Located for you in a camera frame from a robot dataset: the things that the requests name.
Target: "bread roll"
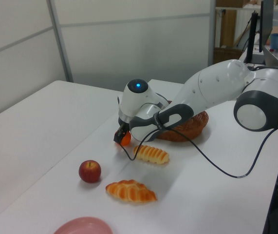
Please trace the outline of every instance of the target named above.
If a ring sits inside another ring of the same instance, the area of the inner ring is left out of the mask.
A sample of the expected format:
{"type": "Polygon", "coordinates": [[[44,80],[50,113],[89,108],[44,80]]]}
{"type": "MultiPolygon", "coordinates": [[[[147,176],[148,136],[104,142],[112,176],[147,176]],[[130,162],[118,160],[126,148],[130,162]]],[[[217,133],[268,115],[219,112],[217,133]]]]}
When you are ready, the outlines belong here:
{"type": "MultiPolygon", "coordinates": [[[[139,146],[136,146],[133,149],[134,154],[136,153],[138,147],[139,146]]],[[[169,162],[169,154],[166,151],[155,147],[150,147],[148,145],[141,145],[137,154],[137,158],[145,162],[150,161],[157,164],[164,164],[166,162],[169,162]]]]}
{"type": "Polygon", "coordinates": [[[105,190],[108,194],[125,202],[146,203],[157,201],[153,191],[134,179],[114,182],[106,186],[105,190]]]}

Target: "brown basket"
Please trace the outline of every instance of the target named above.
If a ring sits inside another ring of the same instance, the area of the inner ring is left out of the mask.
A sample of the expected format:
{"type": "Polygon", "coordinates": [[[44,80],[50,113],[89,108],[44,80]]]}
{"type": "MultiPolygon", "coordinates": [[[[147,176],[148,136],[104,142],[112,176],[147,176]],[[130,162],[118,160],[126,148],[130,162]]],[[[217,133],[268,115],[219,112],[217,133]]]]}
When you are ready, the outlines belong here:
{"type": "MultiPolygon", "coordinates": [[[[202,130],[208,123],[208,120],[209,120],[209,116],[207,112],[203,111],[198,115],[195,115],[185,123],[174,127],[173,129],[186,135],[188,138],[193,140],[202,133],[202,130]]],[[[162,140],[174,141],[174,142],[187,141],[187,139],[185,139],[183,136],[173,131],[164,132],[160,134],[157,138],[162,140]]]]}

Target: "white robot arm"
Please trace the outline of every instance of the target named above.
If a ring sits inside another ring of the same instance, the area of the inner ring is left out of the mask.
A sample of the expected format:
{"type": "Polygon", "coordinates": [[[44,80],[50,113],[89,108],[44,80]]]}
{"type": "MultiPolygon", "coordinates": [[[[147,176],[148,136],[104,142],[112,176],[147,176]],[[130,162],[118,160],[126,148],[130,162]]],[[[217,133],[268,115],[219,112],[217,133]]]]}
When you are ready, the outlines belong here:
{"type": "Polygon", "coordinates": [[[149,135],[145,140],[152,141],[166,128],[235,99],[234,117],[240,126],[250,131],[277,128],[278,67],[251,71],[235,59],[217,63],[193,75],[171,104],[145,81],[132,80],[119,102],[119,130],[130,130],[139,141],[149,135]]]}

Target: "apple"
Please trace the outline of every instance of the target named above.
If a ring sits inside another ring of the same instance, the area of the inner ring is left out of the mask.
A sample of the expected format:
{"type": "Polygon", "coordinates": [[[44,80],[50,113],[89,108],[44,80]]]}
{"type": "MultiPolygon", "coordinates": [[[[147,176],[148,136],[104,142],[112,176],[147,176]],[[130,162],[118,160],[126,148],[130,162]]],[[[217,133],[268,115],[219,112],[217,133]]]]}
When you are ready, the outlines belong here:
{"type": "Polygon", "coordinates": [[[100,164],[94,160],[84,161],[79,167],[80,178],[87,183],[95,183],[101,176],[100,164]]]}

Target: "white table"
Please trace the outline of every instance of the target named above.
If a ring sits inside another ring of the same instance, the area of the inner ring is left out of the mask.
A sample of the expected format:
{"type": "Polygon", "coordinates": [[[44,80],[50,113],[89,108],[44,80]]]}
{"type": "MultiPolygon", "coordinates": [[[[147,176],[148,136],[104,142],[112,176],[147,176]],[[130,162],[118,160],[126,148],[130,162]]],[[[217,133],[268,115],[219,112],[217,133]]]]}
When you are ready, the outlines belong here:
{"type": "Polygon", "coordinates": [[[116,111],[119,93],[55,81],[0,114],[0,213],[116,111]]]}
{"type": "MultiPolygon", "coordinates": [[[[156,80],[149,84],[167,99],[173,99],[182,86],[156,80]]],[[[222,169],[242,175],[268,132],[240,127],[233,106],[230,101],[208,109],[209,122],[195,142],[222,169]]],[[[234,179],[214,168],[188,142],[147,143],[170,153],[166,166],[130,161],[112,140],[117,118],[116,108],[115,114],[5,209],[0,214],[0,233],[52,234],[81,216],[103,219],[115,234],[262,233],[278,175],[278,131],[267,140],[252,173],[234,179]],[[78,176],[79,165],[87,159],[102,167],[96,184],[78,176]],[[106,194],[106,185],[122,179],[145,183],[158,201],[132,205],[106,194]]],[[[137,144],[132,139],[128,151],[137,144]]]]}

